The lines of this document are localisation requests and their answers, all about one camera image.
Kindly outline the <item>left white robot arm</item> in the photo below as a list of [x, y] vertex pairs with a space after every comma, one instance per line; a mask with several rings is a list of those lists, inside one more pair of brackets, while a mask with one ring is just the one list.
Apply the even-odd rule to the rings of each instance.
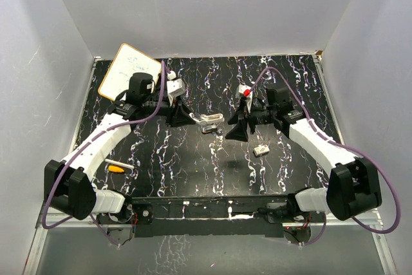
[[120, 223], [129, 221], [133, 207], [124, 194], [93, 186], [97, 169], [137, 125], [154, 117], [166, 117], [167, 124], [174, 127], [195, 124], [192, 111], [182, 102], [184, 93], [184, 81], [173, 71], [161, 72], [158, 81], [148, 73], [134, 73], [92, 134], [62, 160], [46, 164], [44, 208], [52, 207], [78, 220], [109, 213]]

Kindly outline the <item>beige grey stapler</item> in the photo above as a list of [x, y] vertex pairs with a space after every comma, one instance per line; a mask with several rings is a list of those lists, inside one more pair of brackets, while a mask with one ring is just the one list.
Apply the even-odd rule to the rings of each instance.
[[225, 121], [225, 118], [222, 113], [217, 113], [213, 115], [200, 115], [200, 114], [195, 114], [195, 113], [190, 113], [189, 114], [190, 118], [195, 121], [199, 126], [205, 127], [205, 126], [210, 126], [214, 124], [219, 124], [221, 122]]

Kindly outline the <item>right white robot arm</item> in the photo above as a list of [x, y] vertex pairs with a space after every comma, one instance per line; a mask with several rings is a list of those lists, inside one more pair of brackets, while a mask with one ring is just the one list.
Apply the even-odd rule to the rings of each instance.
[[229, 119], [233, 128], [227, 140], [248, 142], [257, 125], [272, 124], [284, 136], [303, 148], [327, 173], [326, 188], [304, 188], [288, 195], [286, 211], [297, 222], [310, 212], [332, 213], [337, 219], [365, 213], [381, 206], [377, 168], [367, 158], [354, 155], [337, 146], [302, 110], [294, 107], [287, 87], [271, 85], [266, 88], [267, 101], [252, 103], [252, 90], [240, 85], [236, 90], [239, 106]]

